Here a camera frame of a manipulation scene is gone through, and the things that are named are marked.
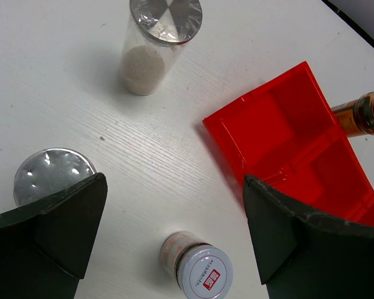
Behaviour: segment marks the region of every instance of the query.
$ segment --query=wood grain surface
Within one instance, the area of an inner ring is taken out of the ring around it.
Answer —
[[[374,50],[320,0],[202,0],[203,26],[157,92],[117,81],[127,0],[0,0],[0,213],[32,153],[91,159],[108,199],[76,298],[184,298],[158,265],[188,230],[234,265],[228,298],[268,298],[235,182],[201,120],[307,60],[331,105],[374,90]],[[352,140],[374,186],[374,138]]]

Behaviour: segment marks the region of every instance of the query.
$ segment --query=spice jar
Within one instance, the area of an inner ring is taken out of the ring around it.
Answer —
[[[130,0],[120,80],[136,95],[153,93],[199,31],[198,0]]]
[[[178,232],[165,241],[161,263],[188,299],[222,299],[233,282],[228,256],[189,232]]]
[[[374,92],[332,108],[348,137],[374,135]]]

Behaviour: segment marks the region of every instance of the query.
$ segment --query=cylindrical container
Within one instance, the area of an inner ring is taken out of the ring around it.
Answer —
[[[228,256],[189,232],[178,232],[165,241],[161,263],[188,299],[222,299],[233,282]]]
[[[348,137],[374,135],[374,92],[332,108]]]
[[[199,31],[198,0],[130,0],[120,80],[136,95],[153,93]]]
[[[96,173],[84,155],[67,148],[49,148],[27,158],[14,178],[18,207],[73,186]]]

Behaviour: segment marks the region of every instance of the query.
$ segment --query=red plastic box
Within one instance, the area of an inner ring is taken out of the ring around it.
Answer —
[[[306,62],[203,123],[240,184],[253,174],[317,209],[374,226],[374,190]]]

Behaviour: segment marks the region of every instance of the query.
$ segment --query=silver foil lid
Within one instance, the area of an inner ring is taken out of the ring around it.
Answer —
[[[198,0],[130,0],[130,12],[140,30],[159,44],[184,44],[202,24]]]
[[[44,149],[27,158],[14,178],[17,206],[50,196],[96,173],[82,154],[66,148]]]

